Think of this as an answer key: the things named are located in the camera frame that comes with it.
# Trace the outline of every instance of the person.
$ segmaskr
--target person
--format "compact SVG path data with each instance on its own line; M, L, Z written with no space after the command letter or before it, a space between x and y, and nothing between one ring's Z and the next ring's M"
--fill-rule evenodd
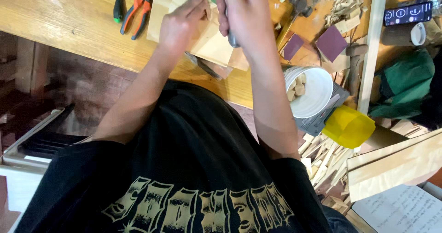
M220 97L168 80L208 6L188 0L93 140L52 159L16 232L331 232L297 151L268 0L217 1L220 32L251 66L259 142Z

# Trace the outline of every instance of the hammer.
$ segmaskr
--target hammer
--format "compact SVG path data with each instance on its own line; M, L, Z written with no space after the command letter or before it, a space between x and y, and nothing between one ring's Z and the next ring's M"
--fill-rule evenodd
M356 97L358 94L359 86L360 86L360 78L359 78L359 63L361 62L361 55L364 55L368 51L367 44L352 44L348 46L345 50L345 55L350 56L350 85L349 92L350 96Z
M278 52L282 49L282 41L284 40L287 33L289 33L290 28L295 22L296 17L299 15L304 17L309 17L313 9L310 6L307 6L307 0L289 0L290 4L293 5L293 11L290 14L289 20L285 23L282 31L280 32L278 38L276 39L276 47L278 48Z

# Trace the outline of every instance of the hand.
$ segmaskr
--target hand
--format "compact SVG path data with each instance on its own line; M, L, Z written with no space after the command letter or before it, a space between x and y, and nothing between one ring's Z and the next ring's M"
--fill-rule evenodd
M188 0L174 12L164 16L157 48L177 57L182 55L208 6L207 0Z
M232 31L247 58L262 61L271 53L279 60L268 0L217 0L217 4L220 32L226 36ZM226 5L228 17L224 15Z

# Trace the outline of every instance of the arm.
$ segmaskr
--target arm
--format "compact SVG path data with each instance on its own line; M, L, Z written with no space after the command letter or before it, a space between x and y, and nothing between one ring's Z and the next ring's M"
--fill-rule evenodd
M295 120L270 20L268 0L217 0L220 32L231 30L251 65L255 127L260 144L272 159L300 160ZM229 8L229 18L224 15Z
M207 0L188 0L164 17L160 40L152 57L132 85L106 113L93 135L94 140L126 144L144 126L207 6Z

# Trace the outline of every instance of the hammer head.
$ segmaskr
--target hammer head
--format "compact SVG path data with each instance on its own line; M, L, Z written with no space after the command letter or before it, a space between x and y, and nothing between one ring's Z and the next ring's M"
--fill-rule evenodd
M351 46L348 46L345 50L345 55L347 56L358 56L363 55L367 53L368 51L368 45L367 44L352 44Z
M292 15L309 17L313 12L312 7L307 6L307 0L289 0L289 2L293 5Z

